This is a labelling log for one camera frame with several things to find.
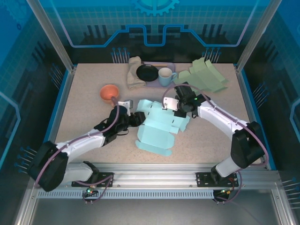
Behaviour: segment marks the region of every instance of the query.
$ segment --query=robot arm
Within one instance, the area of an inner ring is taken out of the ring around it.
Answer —
[[[28,167],[28,175],[36,180],[49,158],[59,149],[64,148],[48,165],[38,184],[45,191],[52,191],[61,183],[74,180],[87,181],[95,172],[90,163],[84,162],[80,166],[68,164],[80,155],[112,142],[118,133],[127,131],[129,127],[141,125],[145,120],[145,115],[143,112],[130,113],[130,103],[131,101],[119,102],[120,111],[117,122],[103,133],[100,131],[109,127],[116,118],[117,107],[111,111],[107,119],[78,138],[57,144],[50,141],[43,143]]]
[[[224,132],[232,141],[230,156],[211,169],[211,177],[215,184],[237,170],[247,168],[264,155],[258,142],[239,125],[240,123],[250,129],[263,142],[262,130],[258,123],[239,120],[218,107],[210,99],[208,102],[202,95],[196,96],[190,87],[177,86],[175,90],[177,93],[175,99],[164,98],[165,109],[174,110],[174,115],[179,117],[186,117],[186,114],[191,112],[193,118],[206,119]]]

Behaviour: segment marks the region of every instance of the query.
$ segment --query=light blue cloth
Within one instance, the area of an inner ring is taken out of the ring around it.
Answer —
[[[175,137],[170,132],[183,132],[190,117],[175,117],[172,110],[162,109],[161,103],[146,99],[140,100],[136,111],[144,112],[146,116],[144,125],[139,127],[137,136],[140,141],[135,142],[136,146],[163,156],[171,155],[172,151],[169,148],[174,146]]]

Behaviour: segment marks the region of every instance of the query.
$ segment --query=light blue mug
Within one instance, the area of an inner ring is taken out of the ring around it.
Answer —
[[[170,83],[175,80],[177,77],[177,73],[173,73],[169,68],[161,68],[158,71],[158,79],[161,86],[166,87],[170,85]]]

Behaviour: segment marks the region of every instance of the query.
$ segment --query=mug handle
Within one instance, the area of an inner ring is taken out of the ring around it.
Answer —
[[[171,82],[173,81],[173,80],[175,80],[175,78],[178,76],[178,74],[177,73],[172,73],[172,80],[171,80]]]

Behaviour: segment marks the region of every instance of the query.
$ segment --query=glass panel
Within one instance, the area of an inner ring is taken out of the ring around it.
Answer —
[[[13,224],[65,68],[26,1],[0,1],[0,30],[0,221]]]
[[[206,56],[213,62],[234,63],[269,0],[41,3],[73,63],[127,62],[114,57],[116,54],[172,62],[191,62]]]
[[[299,12],[299,1],[282,1],[244,68],[283,181],[300,179]]]

